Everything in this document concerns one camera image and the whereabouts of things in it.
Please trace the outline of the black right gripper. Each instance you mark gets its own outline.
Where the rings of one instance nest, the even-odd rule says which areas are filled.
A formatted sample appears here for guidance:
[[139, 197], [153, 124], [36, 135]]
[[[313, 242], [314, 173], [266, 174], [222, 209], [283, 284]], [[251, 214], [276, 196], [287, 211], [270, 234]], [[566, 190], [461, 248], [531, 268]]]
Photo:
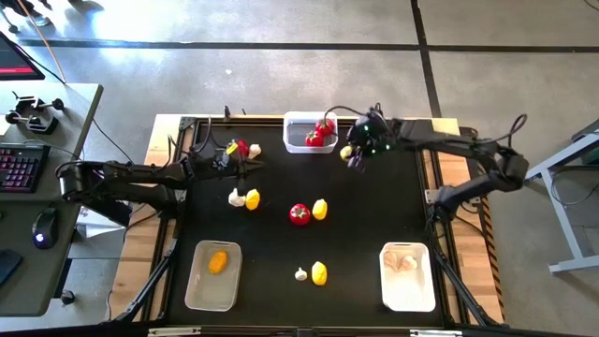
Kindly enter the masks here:
[[396, 146], [394, 133], [387, 120], [377, 110], [370, 110], [361, 115], [347, 133], [347, 143], [354, 153], [348, 160], [348, 167], [364, 171], [370, 157], [393, 150]]

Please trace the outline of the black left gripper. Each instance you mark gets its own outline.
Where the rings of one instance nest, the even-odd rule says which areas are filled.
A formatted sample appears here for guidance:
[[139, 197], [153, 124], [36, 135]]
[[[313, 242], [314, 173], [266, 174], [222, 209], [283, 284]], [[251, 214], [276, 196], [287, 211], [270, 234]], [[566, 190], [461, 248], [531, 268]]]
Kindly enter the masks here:
[[212, 156], [206, 157], [202, 154], [190, 153], [187, 156], [190, 168], [198, 180], [234, 177], [237, 175], [237, 172], [253, 172], [262, 169], [265, 165], [264, 162], [259, 160], [238, 160], [236, 162], [230, 157], [228, 168], [226, 170], [219, 171], [212, 168], [212, 158], [214, 154]]

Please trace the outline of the orange-yellow lemon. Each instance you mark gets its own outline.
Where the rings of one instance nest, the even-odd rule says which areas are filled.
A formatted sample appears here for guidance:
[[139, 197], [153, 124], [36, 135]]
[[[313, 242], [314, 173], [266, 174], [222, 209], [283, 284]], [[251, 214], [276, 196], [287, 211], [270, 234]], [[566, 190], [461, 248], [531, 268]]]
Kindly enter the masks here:
[[228, 254], [225, 250], [217, 250], [210, 258], [208, 268], [210, 274], [218, 274], [222, 272], [228, 262]]

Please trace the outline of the white plastic basket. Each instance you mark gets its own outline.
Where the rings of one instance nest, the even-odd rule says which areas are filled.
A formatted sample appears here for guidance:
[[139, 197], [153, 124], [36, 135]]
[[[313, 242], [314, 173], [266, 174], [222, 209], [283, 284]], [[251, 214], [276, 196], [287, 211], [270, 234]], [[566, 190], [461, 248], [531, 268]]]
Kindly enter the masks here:
[[[225, 250], [228, 262], [218, 274], [210, 274], [208, 264], [217, 250]], [[185, 305], [192, 310], [226, 312], [237, 300], [241, 278], [242, 252], [235, 242], [200, 241], [195, 249], [188, 284], [184, 297]]]
[[[383, 262], [385, 251], [399, 256], [413, 256], [417, 268], [412, 271], [393, 271]], [[387, 242], [379, 254], [382, 302], [394, 312], [429, 313], [436, 307], [428, 247], [421, 242]]]

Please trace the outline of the small translucent plastic basket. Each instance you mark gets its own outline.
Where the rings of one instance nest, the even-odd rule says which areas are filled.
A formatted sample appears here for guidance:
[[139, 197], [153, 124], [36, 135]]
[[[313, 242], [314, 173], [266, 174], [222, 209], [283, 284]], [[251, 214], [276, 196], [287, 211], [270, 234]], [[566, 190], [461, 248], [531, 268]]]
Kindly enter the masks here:
[[327, 119], [333, 122], [333, 134], [324, 138], [323, 146], [308, 146], [305, 142], [309, 132], [314, 131], [316, 122], [325, 115], [324, 111], [288, 111], [284, 115], [283, 142], [291, 154], [330, 154], [339, 137], [337, 115], [330, 112]]

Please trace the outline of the wooden table board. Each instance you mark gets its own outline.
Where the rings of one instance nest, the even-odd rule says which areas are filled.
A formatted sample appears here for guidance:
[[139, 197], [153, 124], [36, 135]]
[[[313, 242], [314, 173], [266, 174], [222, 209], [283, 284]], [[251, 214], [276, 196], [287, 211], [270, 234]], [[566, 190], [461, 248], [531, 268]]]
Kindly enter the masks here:
[[[180, 129], [181, 122], [189, 117], [188, 114], [158, 114], [155, 117], [146, 163], [168, 157], [166, 141], [169, 136], [183, 134], [183, 144], [191, 143], [192, 132], [195, 129]], [[428, 187], [435, 188], [441, 183], [462, 183], [470, 175], [467, 161], [455, 155], [426, 151], [423, 158]], [[125, 233], [124, 246], [109, 299], [113, 315], [122, 312], [144, 286], [155, 265], [168, 250], [175, 228], [174, 221], [162, 225], [148, 206], [136, 210], [131, 222], [134, 226]], [[485, 285], [483, 263], [486, 256], [476, 206], [459, 209], [457, 218], [451, 224], [439, 223], [436, 229], [441, 236], [439, 243], [444, 253], [455, 264], [455, 271], [461, 280], [474, 297], [483, 294], [485, 290], [479, 290], [478, 286]]]

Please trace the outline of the black support strut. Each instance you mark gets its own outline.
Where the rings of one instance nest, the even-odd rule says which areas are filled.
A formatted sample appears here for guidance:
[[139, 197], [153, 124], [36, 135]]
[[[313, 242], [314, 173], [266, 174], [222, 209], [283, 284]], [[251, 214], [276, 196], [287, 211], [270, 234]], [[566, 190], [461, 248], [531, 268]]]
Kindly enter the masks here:
[[138, 312], [145, 306], [147, 302], [151, 302], [153, 300], [153, 295], [156, 292], [156, 287], [158, 286], [159, 281], [166, 276], [166, 281], [163, 286], [162, 298], [160, 303], [160, 309], [155, 319], [142, 318], [142, 322], [150, 323], [150, 322], [160, 322], [164, 323], [166, 321], [166, 312], [168, 306], [168, 298], [171, 293], [171, 281], [172, 275], [176, 271], [176, 258], [179, 254], [178, 247], [179, 239], [176, 237], [172, 238], [170, 246], [168, 250], [164, 253], [163, 258], [156, 265], [156, 267], [150, 273], [150, 276], [141, 290], [138, 292], [136, 297], [131, 300], [125, 309], [118, 315], [116, 315], [111, 321], [112, 322], [124, 322], [131, 323], [134, 321], [135, 316]]
[[464, 302], [467, 309], [472, 313], [476, 322], [482, 327], [500, 327], [501, 323], [491, 318], [481, 305], [478, 304], [475, 297], [469, 291], [465, 283], [461, 280], [458, 274], [451, 268], [448, 258], [443, 253], [441, 245], [439, 244], [439, 238], [436, 234], [436, 222], [437, 219], [432, 216], [426, 224], [426, 231], [431, 234], [433, 239], [433, 255], [436, 262], [440, 265], [443, 272], [448, 277], [450, 283], [454, 286], [454, 289], [458, 295], [458, 298]]

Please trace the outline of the black-yellow hazard tape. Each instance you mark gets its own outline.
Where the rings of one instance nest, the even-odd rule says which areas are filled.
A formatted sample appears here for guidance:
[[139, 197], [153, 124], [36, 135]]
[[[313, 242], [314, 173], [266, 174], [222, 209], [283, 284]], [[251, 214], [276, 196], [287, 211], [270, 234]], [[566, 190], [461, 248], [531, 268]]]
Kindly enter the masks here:
[[482, 230], [482, 239], [485, 246], [486, 261], [483, 263], [484, 286], [478, 286], [479, 290], [485, 290], [483, 294], [475, 295], [478, 303], [487, 314], [499, 323], [505, 322], [505, 310], [501, 276], [493, 238], [493, 225], [489, 208], [489, 198], [484, 195], [475, 204], [478, 214], [478, 224]]

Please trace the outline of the white paper sheets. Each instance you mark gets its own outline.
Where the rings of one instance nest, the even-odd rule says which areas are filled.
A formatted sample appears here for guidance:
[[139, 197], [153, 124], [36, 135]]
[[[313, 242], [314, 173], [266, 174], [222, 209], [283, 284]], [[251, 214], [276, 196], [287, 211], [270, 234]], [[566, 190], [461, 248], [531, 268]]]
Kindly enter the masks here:
[[86, 239], [124, 228], [118, 223], [110, 220], [108, 217], [84, 206], [80, 207], [80, 212], [77, 218], [77, 227], [81, 227], [83, 229]]

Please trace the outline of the grey office desk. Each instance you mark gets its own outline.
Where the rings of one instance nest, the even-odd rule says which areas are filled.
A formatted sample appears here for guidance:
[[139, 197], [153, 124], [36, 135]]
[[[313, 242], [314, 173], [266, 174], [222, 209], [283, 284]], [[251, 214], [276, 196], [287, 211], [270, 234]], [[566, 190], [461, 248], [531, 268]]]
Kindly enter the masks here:
[[[80, 155], [102, 92], [101, 85], [89, 83], [0, 82], [0, 122], [15, 108], [17, 96], [34, 95], [48, 103], [59, 98], [65, 103], [63, 111], [47, 109], [59, 120], [52, 134], [35, 135], [23, 126], [13, 125], [0, 136], [0, 142], [22, 143], [29, 139], [51, 146], [35, 193], [0, 192], [0, 250], [12, 250], [22, 257], [20, 266], [0, 285], [0, 317], [44, 315], [58, 293], [80, 206], [62, 201], [54, 170]], [[32, 226], [48, 207], [57, 209], [58, 239], [52, 248], [38, 249]]]

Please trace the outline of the black computer mouse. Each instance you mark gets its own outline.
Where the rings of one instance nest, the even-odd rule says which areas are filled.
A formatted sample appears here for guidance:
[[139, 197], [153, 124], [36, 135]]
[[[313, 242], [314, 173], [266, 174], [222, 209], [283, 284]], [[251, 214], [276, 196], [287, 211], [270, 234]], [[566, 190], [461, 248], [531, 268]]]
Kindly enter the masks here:
[[58, 240], [58, 211], [49, 207], [42, 210], [32, 225], [33, 242], [38, 249], [50, 249]]

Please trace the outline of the black bench clamp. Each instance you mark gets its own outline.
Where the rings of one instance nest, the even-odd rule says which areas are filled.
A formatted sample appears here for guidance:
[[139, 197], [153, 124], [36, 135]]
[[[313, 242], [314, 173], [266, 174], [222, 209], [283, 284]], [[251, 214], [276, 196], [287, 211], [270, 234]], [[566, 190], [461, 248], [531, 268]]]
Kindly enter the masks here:
[[12, 94], [14, 94], [16, 99], [14, 111], [17, 113], [25, 113], [28, 110], [43, 112], [46, 108], [53, 108], [55, 110], [65, 109], [65, 104], [60, 98], [54, 99], [51, 103], [46, 103], [35, 95], [17, 95], [15, 92], [12, 92]]
[[16, 111], [8, 113], [5, 119], [11, 125], [24, 124], [27, 130], [39, 135], [52, 134], [59, 124], [56, 117], [51, 117], [49, 120], [44, 120], [38, 116], [23, 117]]

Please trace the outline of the grey metal stand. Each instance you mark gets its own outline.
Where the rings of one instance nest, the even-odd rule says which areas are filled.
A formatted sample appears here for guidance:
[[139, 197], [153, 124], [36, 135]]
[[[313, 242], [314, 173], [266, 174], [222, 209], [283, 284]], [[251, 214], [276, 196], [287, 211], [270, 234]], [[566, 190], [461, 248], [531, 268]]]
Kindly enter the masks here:
[[598, 166], [570, 166], [570, 163], [593, 150], [599, 149], [599, 118], [585, 126], [571, 137], [571, 142], [562, 150], [543, 160], [528, 170], [525, 183], [541, 179], [545, 185], [552, 208], [557, 215], [563, 235], [572, 254], [572, 258], [548, 265], [549, 272], [557, 273], [599, 267], [599, 254], [585, 256], [578, 243], [575, 231], [567, 214], [567, 208], [586, 201], [599, 191], [599, 183], [581, 200], [565, 201], [559, 196], [556, 182], [560, 173], [576, 169], [598, 169]]

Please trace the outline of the backlit black keyboard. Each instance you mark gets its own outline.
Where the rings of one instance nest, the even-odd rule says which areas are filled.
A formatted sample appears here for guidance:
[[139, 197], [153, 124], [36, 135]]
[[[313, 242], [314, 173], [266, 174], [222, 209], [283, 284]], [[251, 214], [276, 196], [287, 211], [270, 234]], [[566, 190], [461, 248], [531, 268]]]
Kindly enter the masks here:
[[49, 152], [43, 144], [0, 143], [0, 193], [35, 193]]

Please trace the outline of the thin wooden stick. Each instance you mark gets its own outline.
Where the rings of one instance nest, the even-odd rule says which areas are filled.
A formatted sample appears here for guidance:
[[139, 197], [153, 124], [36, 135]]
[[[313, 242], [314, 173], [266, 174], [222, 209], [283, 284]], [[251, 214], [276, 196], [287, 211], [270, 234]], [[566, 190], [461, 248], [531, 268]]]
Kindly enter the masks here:
[[64, 70], [62, 69], [62, 66], [57, 58], [57, 56], [55, 55], [48, 39], [46, 39], [45, 35], [43, 34], [43, 32], [40, 30], [40, 28], [42, 26], [46, 26], [49, 25], [51, 23], [51, 20], [48, 19], [46, 16], [40, 14], [39, 16], [34, 16], [32, 14], [32, 12], [37, 12], [35, 9], [29, 10], [28, 6], [24, 3], [25, 0], [16, 0], [17, 3], [19, 4], [20, 8], [22, 9], [22, 11], [25, 13], [26, 17], [28, 18], [29, 22], [31, 24], [34, 25], [35, 30], [37, 32], [38, 37], [41, 39], [41, 41], [43, 42], [43, 45], [45, 46], [46, 50], [48, 51], [51, 59], [53, 60], [55, 67], [58, 71], [58, 73], [55, 75], [55, 78], [57, 78], [62, 84], [66, 84], [67, 83], [67, 78], [65, 75]]

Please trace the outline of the black desk monitor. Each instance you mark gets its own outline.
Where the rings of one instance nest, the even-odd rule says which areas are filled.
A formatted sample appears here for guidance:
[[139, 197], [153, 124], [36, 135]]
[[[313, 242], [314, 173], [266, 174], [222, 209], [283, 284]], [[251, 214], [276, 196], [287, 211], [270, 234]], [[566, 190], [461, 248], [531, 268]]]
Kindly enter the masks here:
[[45, 75], [0, 31], [0, 81], [37, 81]]

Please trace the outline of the black flat pad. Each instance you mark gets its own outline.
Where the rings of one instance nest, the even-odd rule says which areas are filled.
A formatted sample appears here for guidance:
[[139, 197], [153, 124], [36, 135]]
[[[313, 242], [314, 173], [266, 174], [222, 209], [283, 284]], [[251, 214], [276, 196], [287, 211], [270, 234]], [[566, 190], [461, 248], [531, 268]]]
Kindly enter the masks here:
[[11, 274], [22, 263], [22, 256], [10, 249], [0, 250], [0, 286], [4, 284]]

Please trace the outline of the dark chair base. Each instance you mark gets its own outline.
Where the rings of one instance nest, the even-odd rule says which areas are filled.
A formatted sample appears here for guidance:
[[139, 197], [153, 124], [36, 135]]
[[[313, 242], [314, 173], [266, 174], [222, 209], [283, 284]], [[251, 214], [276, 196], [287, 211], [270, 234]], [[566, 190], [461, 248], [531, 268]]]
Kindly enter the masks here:
[[0, 15], [8, 24], [8, 31], [12, 34], [19, 32], [19, 28], [11, 23], [4, 12], [6, 8], [12, 9], [16, 14], [26, 18], [36, 27], [44, 27], [51, 24], [51, 20], [35, 10], [35, 6], [29, 0], [0, 0]]

